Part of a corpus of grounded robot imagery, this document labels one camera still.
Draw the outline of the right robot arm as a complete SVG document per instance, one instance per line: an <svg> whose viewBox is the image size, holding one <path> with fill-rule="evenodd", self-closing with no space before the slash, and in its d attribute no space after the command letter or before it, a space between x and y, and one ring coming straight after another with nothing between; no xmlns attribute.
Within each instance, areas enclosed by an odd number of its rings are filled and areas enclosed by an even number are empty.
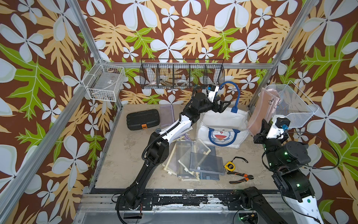
<svg viewBox="0 0 358 224"><path fill-rule="evenodd" d="M299 224L322 224L314 189L307 176L300 170L311 161L308 145L288 141L287 118L278 118L270 125L265 119L259 133L254 136L255 144L264 146L264 167L272 172L274 184L283 202L293 211Z"/></svg>

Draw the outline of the pink mesh pencil pouch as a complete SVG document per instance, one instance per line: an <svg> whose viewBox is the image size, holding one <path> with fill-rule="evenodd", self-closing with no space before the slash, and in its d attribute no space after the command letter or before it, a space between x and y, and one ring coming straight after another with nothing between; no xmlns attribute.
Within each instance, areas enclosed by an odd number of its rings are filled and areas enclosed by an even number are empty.
<svg viewBox="0 0 358 224"><path fill-rule="evenodd" d="M261 89L253 114L248 122L248 130L252 136L260 133L263 119L269 122L275 113L280 97L275 89Z"/></svg>

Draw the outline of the cream trimmed mesh pouch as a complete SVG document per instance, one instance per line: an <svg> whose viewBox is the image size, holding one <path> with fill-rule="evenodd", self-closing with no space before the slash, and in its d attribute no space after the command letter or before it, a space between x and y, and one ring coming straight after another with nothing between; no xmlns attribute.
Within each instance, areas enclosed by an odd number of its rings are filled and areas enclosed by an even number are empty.
<svg viewBox="0 0 358 224"><path fill-rule="evenodd" d="M177 140L170 145L169 158L163 164L163 170L181 181L199 181L199 172L190 171L193 154L208 155L211 149L200 139L196 141Z"/></svg>

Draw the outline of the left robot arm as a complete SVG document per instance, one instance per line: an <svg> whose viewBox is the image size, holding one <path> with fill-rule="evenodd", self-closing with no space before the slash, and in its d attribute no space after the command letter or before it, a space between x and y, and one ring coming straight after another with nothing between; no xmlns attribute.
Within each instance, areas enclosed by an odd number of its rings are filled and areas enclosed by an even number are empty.
<svg viewBox="0 0 358 224"><path fill-rule="evenodd" d="M199 120L201 114L208 111L215 113L225 111L230 102L220 100L217 96L219 90L220 87L217 85L207 85L206 92L197 92L196 89L193 89L192 97L179 114L179 119L160 133L153 132L151 134L148 145L142 153L144 164L134 182L117 198L116 211L123 208L135 210L140 206L141 197L151 176L169 156L170 144L192 127Z"/></svg>

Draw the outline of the white Doraemon canvas bag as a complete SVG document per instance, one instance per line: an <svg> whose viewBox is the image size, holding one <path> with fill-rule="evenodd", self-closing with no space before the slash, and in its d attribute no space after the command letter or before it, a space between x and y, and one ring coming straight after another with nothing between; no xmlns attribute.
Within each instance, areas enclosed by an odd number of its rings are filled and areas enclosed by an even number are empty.
<svg viewBox="0 0 358 224"><path fill-rule="evenodd" d="M249 135L248 112L238 109L241 91L237 84L229 81L238 93L233 107L222 113L203 113L197 125L196 137L209 146L239 148Z"/></svg>

